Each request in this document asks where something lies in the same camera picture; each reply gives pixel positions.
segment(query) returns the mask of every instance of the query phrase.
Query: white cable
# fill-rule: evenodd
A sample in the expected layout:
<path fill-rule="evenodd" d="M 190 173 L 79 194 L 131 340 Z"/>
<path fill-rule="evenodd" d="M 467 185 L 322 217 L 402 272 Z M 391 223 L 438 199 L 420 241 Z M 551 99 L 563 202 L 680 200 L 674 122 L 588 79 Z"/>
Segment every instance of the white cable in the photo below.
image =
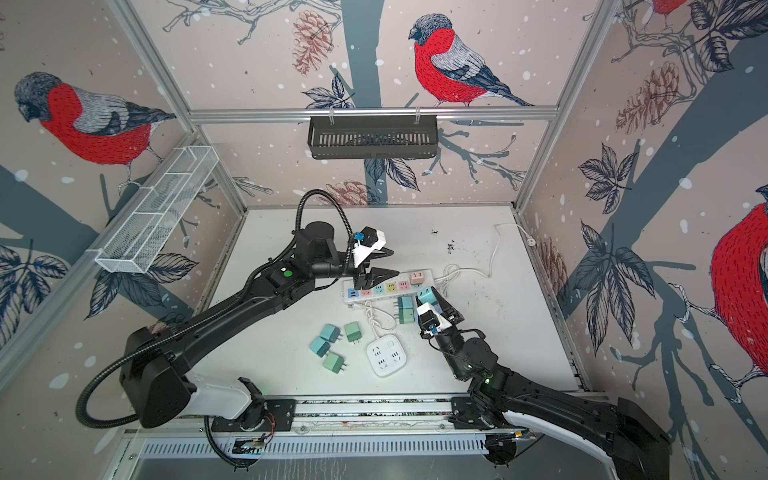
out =
<path fill-rule="evenodd" d="M 493 260 L 496 258 L 496 252 L 498 251 L 498 246 L 502 242 L 502 232 L 499 231 L 498 228 L 501 227 L 502 225 L 515 225 L 517 228 L 519 228 L 522 231 L 522 233 L 525 234 L 527 238 L 526 243 L 528 244 L 528 246 L 535 247 L 536 240 L 534 240 L 533 237 L 531 237 L 531 235 L 529 235 L 528 232 L 526 232 L 525 229 L 520 225 L 517 225 L 515 222 L 497 223 L 496 225 L 493 226 L 493 228 L 494 230 L 496 230 L 496 233 L 498 234 L 498 240 L 496 240 L 496 246 L 493 249 L 493 253 L 491 253 L 490 260 L 488 260 L 488 274 L 483 273 L 482 271 L 476 268 L 461 268 L 455 263 L 450 263 L 449 265 L 446 265 L 445 269 L 442 271 L 442 276 L 435 278 L 435 287 L 437 287 L 438 291 L 444 297 L 448 296 L 448 285 L 453 280 L 456 280 L 462 274 L 462 272 L 475 272 L 487 279 L 490 279 L 493 276 Z"/>
<path fill-rule="evenodd" d="M 378 320 L 373 318 L 373 312 L 379 312 L 383 313 L 384 315 L 387 315 L 389 318 L 392 319 L 392 321 L 395 323 L 395 325 L 392 328 L 385 328 L 382 326 L 381 323 L 379 323 Z M 384 310 L 381 310 L 380 308 L 376 308 L 373 305 L 371 305 L 370 300 L 366 301 L 366 318 L 368 319 L 368 323 L 371 325 L 371 330 L 373 330 L 373 336 L 377 339 L 379 338 L 379 333 L 376 332 L 376 329 L 382 330 L 383 332 L 393 332 L 395 331 L 395 328 L 397 328 L 397 319 L 391 314 Z"/>

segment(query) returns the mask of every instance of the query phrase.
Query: white square socket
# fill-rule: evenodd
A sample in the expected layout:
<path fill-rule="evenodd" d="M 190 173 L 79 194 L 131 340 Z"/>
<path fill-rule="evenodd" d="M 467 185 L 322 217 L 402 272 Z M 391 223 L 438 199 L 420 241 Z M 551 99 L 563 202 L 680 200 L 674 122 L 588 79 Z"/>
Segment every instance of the white square socket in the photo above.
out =
<path fill-rule="evenodd" d="M 366 347 L 373 372 L 380 377 L 390 376 L 406 366 L 406 351 L 397 337 L 389 334 Z"/>

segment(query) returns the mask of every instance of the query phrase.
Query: white power strip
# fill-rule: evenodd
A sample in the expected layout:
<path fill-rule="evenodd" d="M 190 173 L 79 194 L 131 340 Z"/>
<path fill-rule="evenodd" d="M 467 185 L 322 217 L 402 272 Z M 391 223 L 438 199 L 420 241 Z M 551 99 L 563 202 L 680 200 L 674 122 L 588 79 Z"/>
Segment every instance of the white power strip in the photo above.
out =
<path fill-rule="evenodd" d="M 423 275 L 419 285 L 411 283 L 411 273 L 421 273 Z M 344 280 L 342 285 L 341 299 L 347 305 L 351 305 L 367 301 L 387 300 L 398 296 L 416 295 L 420 290 L 424 290 L 428 286 L 435 286 L 435 281 L 432 277 L 432 271 L 425 269 L 402 272 L 398 276 L 373 287 L 371 290 L 355 290 L 352 280 Z"/>
<path fill-rule="evenodd" d="M 381 377 L 390 376 L 406 366 L 406 351 L 397 337 L 389 334 L 374 340 L 366 347 L 373 372 Z"/>

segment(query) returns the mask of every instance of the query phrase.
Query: black metal basket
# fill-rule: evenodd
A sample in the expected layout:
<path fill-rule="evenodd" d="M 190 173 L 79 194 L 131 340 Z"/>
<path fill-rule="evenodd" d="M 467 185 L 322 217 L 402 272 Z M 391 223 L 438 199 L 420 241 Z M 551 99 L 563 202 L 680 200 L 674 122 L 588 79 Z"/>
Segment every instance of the black metal basket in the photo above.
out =
<path fill-rule="evenodd" d="M 307 143 L 312 157 L 432 158 L 437 155 L 437 117 L 312 117 Z"/>

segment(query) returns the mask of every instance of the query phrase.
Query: white mesh basket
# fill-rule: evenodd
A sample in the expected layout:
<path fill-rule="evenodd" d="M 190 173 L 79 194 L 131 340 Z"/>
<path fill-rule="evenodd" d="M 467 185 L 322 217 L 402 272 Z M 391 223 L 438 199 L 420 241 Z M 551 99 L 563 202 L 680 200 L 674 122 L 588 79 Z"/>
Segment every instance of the white mesh basket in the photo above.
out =
<path fill-rule="evenodd" d="M 109 272 L 146 273 L 176 224 L 219 161 L 213 147 L 192 145 L 178 155 L 144 199 L 97 255 Z"/>

